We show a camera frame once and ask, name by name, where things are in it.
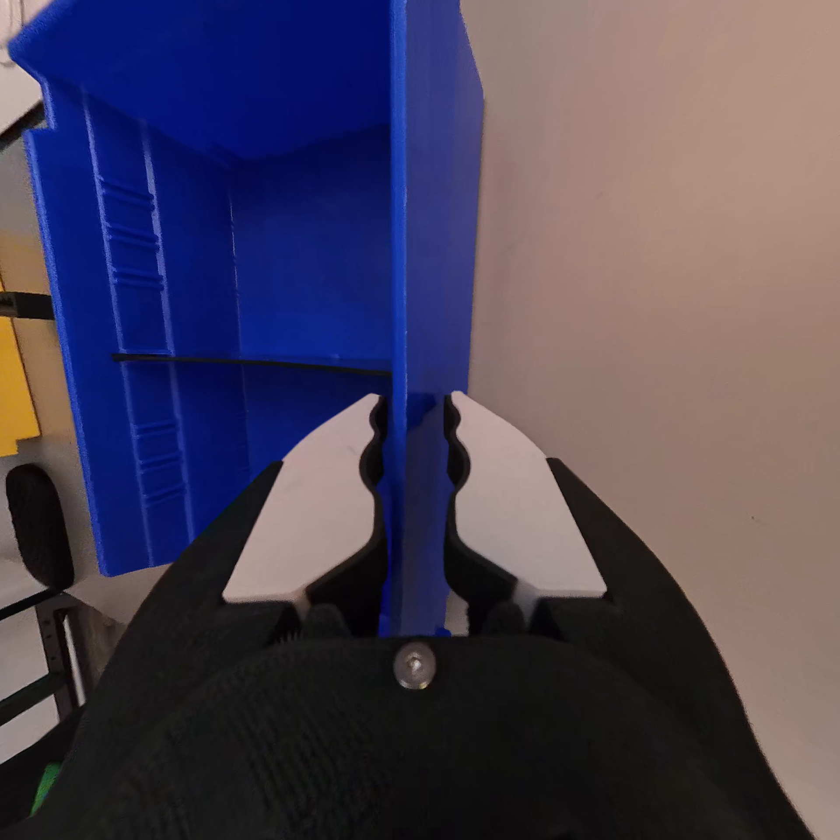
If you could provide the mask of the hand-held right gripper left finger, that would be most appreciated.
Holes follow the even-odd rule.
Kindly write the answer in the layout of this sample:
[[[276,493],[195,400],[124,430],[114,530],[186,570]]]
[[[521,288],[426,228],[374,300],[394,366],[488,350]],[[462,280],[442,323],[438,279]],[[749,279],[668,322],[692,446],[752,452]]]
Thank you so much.
[[[385,398],[365,395],[288,452],[222,590],[225,605],[284,603],[299,623],[331,605],[352,636],[378,635],[385,435]]]

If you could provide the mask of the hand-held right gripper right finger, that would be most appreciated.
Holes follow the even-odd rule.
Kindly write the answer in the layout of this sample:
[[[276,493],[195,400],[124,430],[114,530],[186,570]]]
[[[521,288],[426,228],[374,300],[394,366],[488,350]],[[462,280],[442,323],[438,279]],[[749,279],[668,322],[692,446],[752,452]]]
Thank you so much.
[[[462,392],[444,400],[444,575],[476,636],[498,605],[529,625],[551,599],[606,595],[589,548],[549,468],[522,432]]]

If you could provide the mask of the blue plastic bin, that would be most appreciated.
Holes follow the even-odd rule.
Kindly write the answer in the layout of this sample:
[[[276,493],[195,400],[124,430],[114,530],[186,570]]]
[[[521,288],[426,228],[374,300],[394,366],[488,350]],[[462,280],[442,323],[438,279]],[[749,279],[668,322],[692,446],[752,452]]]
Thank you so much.
[[[444,625],[484,95],[459,2],[52,2],[9,43],[99,572],[388,400],[392,635]]]

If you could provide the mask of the yellow plastic bin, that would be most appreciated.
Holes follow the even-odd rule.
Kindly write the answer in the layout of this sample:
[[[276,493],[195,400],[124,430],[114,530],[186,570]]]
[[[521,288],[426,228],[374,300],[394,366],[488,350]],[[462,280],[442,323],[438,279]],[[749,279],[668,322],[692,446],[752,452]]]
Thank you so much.
[[[15,329],[1,316],[1,458],[15,456],[19,442],[39,436]]]

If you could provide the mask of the black metal table frame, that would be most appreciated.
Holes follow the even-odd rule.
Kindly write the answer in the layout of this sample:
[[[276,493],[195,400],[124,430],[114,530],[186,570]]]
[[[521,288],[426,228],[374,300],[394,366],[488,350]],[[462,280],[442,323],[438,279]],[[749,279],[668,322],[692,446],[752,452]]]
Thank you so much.
[[[1,725],[8,725],[38,703],[52,699],[56,720],[72,719],[84,706],[89,680],[75,680],[71,650],[79,602],[65,592],[41,590],[1,608],[1,622],[32,609],[45,658],[46,673],[1,699]]]

